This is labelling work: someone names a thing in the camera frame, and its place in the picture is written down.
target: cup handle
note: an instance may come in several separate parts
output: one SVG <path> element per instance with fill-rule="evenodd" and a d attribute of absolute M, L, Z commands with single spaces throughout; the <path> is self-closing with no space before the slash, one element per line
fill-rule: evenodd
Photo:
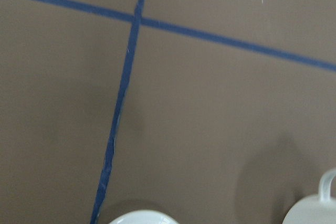
<path fill-rule="evenodd" d="M 336 168 L 323 174 L 319 184 L 319 200 L 326 202 L 331 200 L 331 182 L 336 177 Z"/>

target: white round object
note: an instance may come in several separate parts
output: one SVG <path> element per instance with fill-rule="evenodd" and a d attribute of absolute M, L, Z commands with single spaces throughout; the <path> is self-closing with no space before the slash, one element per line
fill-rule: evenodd
<path fill-rule="evenodd" d="M 115 219 L 110 224 L 178 224 L 174 219 L 158 211 L 138 210 Z"/>
<path fill-rule="evenodd" d="M 319 185 L 319 194 L 297 202 L 287 213 L 282 224 L 335 224 L 336 199 L 330 195 L 336 169 L 326 172 Z"/>

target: blue line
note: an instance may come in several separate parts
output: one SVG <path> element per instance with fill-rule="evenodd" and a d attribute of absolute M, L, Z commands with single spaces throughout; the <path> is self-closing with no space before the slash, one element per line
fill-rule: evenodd
<path fill-rule="evenodd" d="M 117 131 L 118 131 L 118 126 L 119 126 L 122 106 L 124 103 L 128 85 L 130 83 L 130 76 L 132 72 L 133 59 L 134 59 L 136 43 L 137 43 L 138 34 L 139 34 L 144 1 L 145 0 L 138 0 L 138 3 L 134 10 L 134 19 L 133 19 L 132 26 L 131 26 L 130 37 L 128 40 L 126 57 L 125 57 L 124 67 L 122 70 L 122 75 L 121 75 L 121 80 L 120 80 L 118 98 L 115 104 L 110 136 L 107 142 L 104 166 L 101 171 L 96 200 L 93 206 L 93 211 L 92 211 L 92 216 L 91 216 L 91 221 L 90 221 L 91 224 L 95 224 L 98 220 L 100 208 L 105 199 L 106 189 L 107 189 L 107 185 L 110 179 L 110 174 L 112 171 L 115 141 L 117 139 Z"/>
<path fill-rule="evenodd" d="M 236 47 L 236 48 L 247 50 L 247 51 L 258 52 L 260 54 L 269 55 L 269 56 L 276 57 L 276 58 L 296 61 L 296 62 L 305 64 L 305 65 L 310 65 L 313 67 L 318 67 L 318 68 L 322 68 L 325 70 L 336 72 L 336 64 L 323 61 L 323 60 L 316 60 L 316 59 L 303 56 L 303 55 L 293 54 L 290 52 L 261 46 L 258 44 L 253 44 L 250 42 L 245 42 L 239 39 L 233 39 L 233 38 L 229 38 L 229 37 L 222 36 L 222 35 L 207 33 L 201 30 L 191 29 L 191 28 L 187 28 L 183 26 L 177 26 L 174 24 L 170 24 L 167 22 L 162 22 L 162 21 L 150 19 L 150 18 L 142 18 L 141 24 L 144 26 L 148 26 L 148 27 L 152 27 L 152 28 L 156 28 L 156 29 L 160 29 L 164 31 L 170 31 L 176 34 L 181 34 L 181 35 L 185 35 L 185 36 L 189 36 L 193 38 L 207 40 L 207 41 L 211 41 L 211 42 L 215 42 L 215 43 L 219 43 L 219 44 L 223 44 L 223 45 L 227 45 L 231 47 Z"/>
<path fill-rule="evenodd" d="M 70 9 L 76 9 L 76 10 L 80 10 L 83 12 L 93 13 L 96 15 L 114 18 L 114 19 L 118 19 L 118 20 L 122 20 L 126 22 L 133 21 L 133 15 L 131 14 L 127 14 L 127 13 L 123 13 L 123 12 L 119 12 L 116 10 L 107 9 L 103 7 L 93 6 L 93 5 L 89 5 L 89 4 L 85 4 L 81 2 L 76 2 L 76 1 L 71 1 L 71 0 L 36 0 L 36 1 L 58 5 L 58 6 L 62 6 L 62 7 L 70 8 Z M 247 50 L 247 51 L 258 52 L 260 54 L 269 55 L 271 57 L 294 61 L 294 62 L 298 62 L 304 65 L 309 65 L 312 67 L 336 72 L 336 64 L 334 63 L 314 59 L 314 58 L 299 55 L 299 54 L 293 54 L 293 53 L 286 52 L 286 51 L 279 50 L 279 49 L 273 49 L 270 47 L 261 46 L 258 44 L 242 41 L 242 40 L 235 39 L 235 38 L 230 38 L 230 37 L 217 35 L 217 34 L 211 34 L 205 31 L 183 27 L 183 26 L 178 26 L 178 25 L 174 25 L 174 24 L 170 24 L 167 22 L 162 22 L 162 21 L 150 19 L 150 18 L 142 18 L 141 24 L 148 26 L 148 27 L 169 31 L 169 32 L 176 33 L 176 34 L 181 34 L 181 35 L 190 36 L 193 38 L 207 40 L 207 41 L 223 44 L 226 46 L 236 47 L 236 48 Z"/>
<path fill-rule="evenodd" d="M 121 21 L 132 22 L 133 16 L 128 13 L 119 12 L 116 10 L 107 9 L 104 7 L 85 4 L 72 0 L 35 0 L 47 4 L 58 5 L 70 9 L 80 10 L 86 13 L 92 13 L 104 17 L 114 18 Z"/>

